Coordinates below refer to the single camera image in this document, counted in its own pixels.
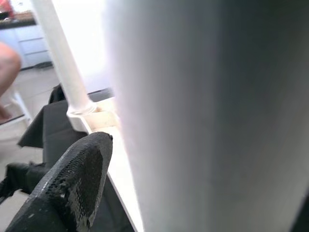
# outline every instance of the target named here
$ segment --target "white wall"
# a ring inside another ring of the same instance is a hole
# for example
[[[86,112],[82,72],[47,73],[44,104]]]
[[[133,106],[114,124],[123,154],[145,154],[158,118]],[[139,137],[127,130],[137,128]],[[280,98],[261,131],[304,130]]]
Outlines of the white wall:
[[[10,0],[13,10],[17,13],[29,11],[32,9],[30,0]]]
[[[110,87],[105,76],[102,13],[104,1],[53,0],[87,92]]]
[[[145,232],[291,231],[309,183],[309,7],[247,2],[107,0]]]

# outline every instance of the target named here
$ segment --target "person's leg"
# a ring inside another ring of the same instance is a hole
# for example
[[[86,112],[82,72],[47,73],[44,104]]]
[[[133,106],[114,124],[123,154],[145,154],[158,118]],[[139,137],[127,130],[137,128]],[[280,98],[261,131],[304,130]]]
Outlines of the person's leg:
[[[0,42],[0,97],[11,86],[21,67],[19,55],[9,46]],[[11,115],[0,105],[0,123]]]

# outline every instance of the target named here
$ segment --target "black fabric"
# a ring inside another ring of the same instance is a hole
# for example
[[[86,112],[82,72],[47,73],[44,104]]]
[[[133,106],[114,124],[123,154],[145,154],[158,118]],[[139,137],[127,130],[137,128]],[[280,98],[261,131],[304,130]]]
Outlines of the black fabric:
[[[295,221],[291,232],[308,232],[309,231],[309,195],[304,200],[303,206],[297,220]]]
[[[49,171],[45,164],[10,163],[6,166],[6,174],[0,182],[0,204],[14,192],[21,190],[30,194],[42,177]]]
[[[39,232],[42,229],[37,228],[38,220],[44,218],[48,227],[58,217],[66,231],[89,231],[102,197],[111,157],[112,137],[109,134],[96,132],[75,142],[41,179],[7,231]],[[36,199],[43,203],[41,208]],[[58,217],[50,215],[51,208]]]
[[[94,102],[112,96],[110,89],[104,89],[89,94]],[[86,133],[74,131],[66,112],[66,100],[54,102],[42,108],[27,129],[18,144],[31,147],[43,147],[43,162],[47,167],[52,167],[66,149]],[[134,232],[133,227],[113,189],[106,178],[103,196],[98,207],[98,212],[91,228],[91,232]]]
[[[59,84],[56,87],[54,87],[53,92],[49,97],[48,104],[54,103],[54,102],[59,102],[59,101],[65,100],[65,99],[66,99],[66,97],[64,96],[64,92],[62,90],[62,87]]]

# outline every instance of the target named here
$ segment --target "blurry white surface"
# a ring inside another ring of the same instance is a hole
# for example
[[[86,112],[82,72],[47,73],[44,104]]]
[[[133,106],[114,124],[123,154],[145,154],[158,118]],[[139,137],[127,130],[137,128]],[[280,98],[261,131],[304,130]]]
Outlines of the blurry white surface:
[[[105,75],[103,0],[52,0],[88,93],[110,87]]]
[[[69,104],[68,112],[83,114],[93,111],[95,104],[87,95],[54,4],[51,0],[33,0],[32,3],[34,13],[43,29],[56,73]]]
[[[112,159],[108,175],[134,230],[144,232],[132,171],[121,132],[117,127],[98,129],[97,131],[104,131],[113,136]]]
[[[10,0],[11,6],[17,13],[22,13],[32,9],[30,0]]]

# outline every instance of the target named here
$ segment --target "bare knee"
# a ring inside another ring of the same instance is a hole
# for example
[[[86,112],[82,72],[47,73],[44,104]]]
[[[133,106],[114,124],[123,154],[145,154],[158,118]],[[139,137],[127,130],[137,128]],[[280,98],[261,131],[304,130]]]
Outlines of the bare knee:
[[[0,43],[0,69],[20,69],[21,59],[17,52],[9,46]]]

